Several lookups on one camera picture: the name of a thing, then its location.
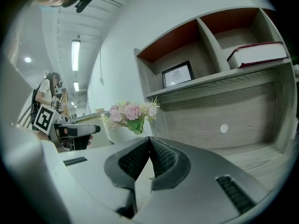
flower bouquet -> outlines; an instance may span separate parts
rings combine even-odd
[[[111,106],[109,113],[110,117],[103,116],[103,121],[109,128],[127,127],[134,134],[143,132],[143,124],[145,120],[151,122],[156,118],[157,98],[155,101],[146,102],[143,104],[131,103],[129,101],[121,102]]]

fluorescent light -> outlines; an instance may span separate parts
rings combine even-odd
[[[30,57],[25,57],[24,59],[27,63],[30,63],[31,62],[31,58]]]
[[[71,67],[73,71],[78,71],[80,41],[73,40],[71,42]]]
[[[74,82],[74,88],[75,88],[75,91],[79,91],[79,83],[78,82]]]

book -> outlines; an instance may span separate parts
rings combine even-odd
[[[228,57],[231,69],[288,58],[282,42],[261,42],[236,48]]]

round hole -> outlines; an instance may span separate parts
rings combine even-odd
[[[229,124],[223,124],[223,125],[221,125],[221,127],[220,127],[220,131],[221,131],[221,133],[227,133],[227,132],[229,131],[229,129],[230,129]]]

framed picture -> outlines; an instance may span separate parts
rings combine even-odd
[[[176,65],[162,72],[163,88],[193,80],[191,65],[189,61]]]

